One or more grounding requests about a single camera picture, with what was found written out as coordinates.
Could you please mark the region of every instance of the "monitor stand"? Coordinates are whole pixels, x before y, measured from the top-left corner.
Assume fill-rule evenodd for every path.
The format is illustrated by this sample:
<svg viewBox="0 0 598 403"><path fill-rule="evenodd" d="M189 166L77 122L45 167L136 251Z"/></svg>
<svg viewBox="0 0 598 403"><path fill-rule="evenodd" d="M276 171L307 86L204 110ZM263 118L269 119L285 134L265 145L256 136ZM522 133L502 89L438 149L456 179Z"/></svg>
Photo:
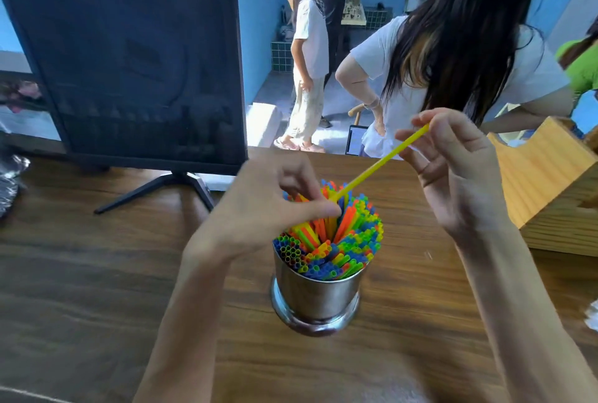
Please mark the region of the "monitor stand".
<svg viewBox="0 0 598 403"><path fill-rule="evenodd" d="M199 195L199 198L202 199L202 202L206 206L208 212L212 212L212 210L214 209L214 200L212 198L212 195L210 195L210 191L207 190L207 187L204 184L203 180L200 177L194 175L193 173L172 172L163 174L153 179L152 181L144 184L143 186L138 187L134 191L129 192L128 194L121 195L112 203L108 203L107 205L104 205L96 209L94 211L94 214L102 214L125 203L129 203L135 198L147 195L157 189L160 189L163 186L172 186L179 184L186 184L193 187L197 192L197 195Z"/></svg>

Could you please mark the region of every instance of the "wooden organizer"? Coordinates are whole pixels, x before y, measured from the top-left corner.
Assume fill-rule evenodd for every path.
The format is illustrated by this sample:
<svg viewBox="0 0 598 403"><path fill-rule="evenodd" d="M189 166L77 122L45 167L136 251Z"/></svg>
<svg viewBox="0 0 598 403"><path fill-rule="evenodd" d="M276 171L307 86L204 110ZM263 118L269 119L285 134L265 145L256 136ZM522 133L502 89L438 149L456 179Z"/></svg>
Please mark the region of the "wooden organizer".
<svg viewBox="0 0 598 403"><path fill-rule="evenodd" d="M509 216L530 248L598 256L598 127L578 140L548 118L517 148L489 135Z"/></svg>

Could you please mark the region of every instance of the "metal cup base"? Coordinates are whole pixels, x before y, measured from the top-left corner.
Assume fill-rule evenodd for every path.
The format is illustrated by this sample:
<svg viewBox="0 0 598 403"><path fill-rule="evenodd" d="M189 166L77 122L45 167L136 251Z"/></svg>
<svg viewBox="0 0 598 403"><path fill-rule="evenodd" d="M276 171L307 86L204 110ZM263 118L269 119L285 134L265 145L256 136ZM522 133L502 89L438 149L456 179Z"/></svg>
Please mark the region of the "metal cup base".
<svg viewBox="0 0 598 403"><path fill-rule="evenodd" d="M310 337L326 337L327 335L332 335L339 332L341 329L344 329L353 319L353 316L355 316L357 308L359 307L359 291L357 291L353 300L349 302L347 308L339 315L322 320L304 320L293 312L284 297L282 297L276 277L272 278L270 299L274 311L284 324L295 332Z"/></svg>

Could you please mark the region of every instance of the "light pants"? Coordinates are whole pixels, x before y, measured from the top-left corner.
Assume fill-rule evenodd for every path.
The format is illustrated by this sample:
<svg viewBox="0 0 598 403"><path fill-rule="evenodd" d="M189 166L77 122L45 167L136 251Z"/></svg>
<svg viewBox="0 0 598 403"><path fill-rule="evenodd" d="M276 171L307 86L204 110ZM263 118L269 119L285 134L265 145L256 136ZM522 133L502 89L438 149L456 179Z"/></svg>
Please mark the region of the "light pants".
<svg viewBox="0 0 598 403"><path fill-rule="evenodd" d="M295 139L311 139L324 111L324 77L313 80L311 91L301 89L299 74L295 74L294 79L297 99L291 113L287 134Z"/></svg>

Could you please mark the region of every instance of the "metal cup rim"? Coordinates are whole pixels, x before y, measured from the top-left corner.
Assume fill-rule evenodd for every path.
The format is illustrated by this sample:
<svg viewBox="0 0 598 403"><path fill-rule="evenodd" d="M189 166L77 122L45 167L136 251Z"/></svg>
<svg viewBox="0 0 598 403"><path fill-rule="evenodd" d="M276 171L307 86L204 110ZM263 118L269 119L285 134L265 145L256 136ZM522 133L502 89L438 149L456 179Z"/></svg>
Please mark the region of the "metal cup rim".
<svg viewBox="0 0 598 403"><path fill-rule="evenodd" d="M280 261L280 262L282 263L282 265L283 265L283 266L287 266L287 268L289 268L289 267L288 267L288 265L287 265L287 264L286 264L286 263L283 261L283 259L280 257L280 255L278 255L278 253L276 252L276 248L274 247L274 245L272 245L272 250L274 251L274 256L276 257L276 259L277 259L278 261ZM342 279L342 280L315 280L314 278L305 277L304 275L302 275L302 274L300 274L300 273L298 273L298 272L295 272L295 270L294 270L294 269L291 269L291 268L289 268L289 271L290 271L290 272L292 272L293 274L296 274L297 276L299 276L299 277L301 277L301 278L304 278L305 280L308 280L308 281L310 281L310 282L324 283L324 284L326 284L326 285L329 285L329 284L330 284L330 285L332 285L332 284L335 284L335 283L348 282L348 281L349 281L349 280L351 280L352 278L355 278L355 277L357 277L358 275L360 275L360 274L361 274L363 271L365 271L367 268L368 268L367 266L364 266L362 269L360 269L359 271L357 271L357 272L356 272L355 274L353 274L351 277L347 277L347 278L344 278L344 279Z"/></svg>

